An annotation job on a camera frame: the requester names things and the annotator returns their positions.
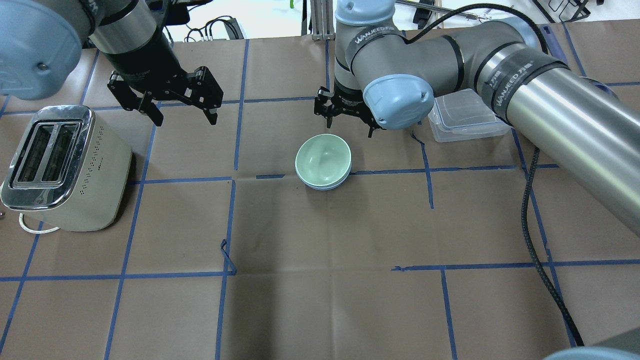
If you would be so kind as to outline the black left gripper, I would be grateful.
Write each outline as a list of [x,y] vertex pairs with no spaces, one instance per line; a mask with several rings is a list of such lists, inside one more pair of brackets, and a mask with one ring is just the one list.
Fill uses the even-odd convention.
[[[108,90],[124,109],[138,109],[141,95],[157,101],[182,101],[204,110],[211,126],[217,125],[218,108],[224,92],[211,71],[201,66],[192,72],[182,69],[169,41],[162,32],[154,32],[144,45],[120,54],[107,54],[121,82],[110,81]],[[157,127],[164,115],[155,105],[145,108],[146,116]]]

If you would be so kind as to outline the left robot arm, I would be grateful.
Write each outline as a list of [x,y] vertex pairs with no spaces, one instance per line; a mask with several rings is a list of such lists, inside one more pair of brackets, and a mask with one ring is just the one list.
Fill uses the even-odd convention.
[[144,0],[3,0],[1,94],[45,100],[61,90],[89,40],[112,64],[107,88],[126,111],[163,123],[157,101],[201,109],[211,125],[224,92],[210,69],[185,71]]

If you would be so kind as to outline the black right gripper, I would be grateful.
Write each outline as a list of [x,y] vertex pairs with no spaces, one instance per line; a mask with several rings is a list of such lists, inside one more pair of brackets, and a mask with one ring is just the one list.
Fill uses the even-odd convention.
[[333,91],[321,86],[314,98],[313,113],[326,119],[326,128],[333,125],[333,118],[340,115],[357,117],[369,127],[367,137],[371,139],[375,130],[381,125],[375,121],[374,115],[366,105],[362,91],[335,84]]

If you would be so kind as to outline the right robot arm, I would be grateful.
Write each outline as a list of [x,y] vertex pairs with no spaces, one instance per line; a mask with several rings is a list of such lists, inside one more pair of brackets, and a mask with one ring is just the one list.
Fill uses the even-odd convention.
[[446,14],[491,8],[510,14],[438,38],[413,38],[394,25],[393,0],[339,0],[334,17],[334,90],[318,89],[314,113],[331,126],[340,114],[371,131],[422,121],[439,96],[471,89],[499,119],[537,146],[521,205],[530,256],[572,333],[575,347],[550,360],[637,360],[639,330],[585,346],[531,245],[528,206],[539,152],[551,156],[635,234],[640,214],[639,112],[548,53],[542,31],[510,7],[478,3]]

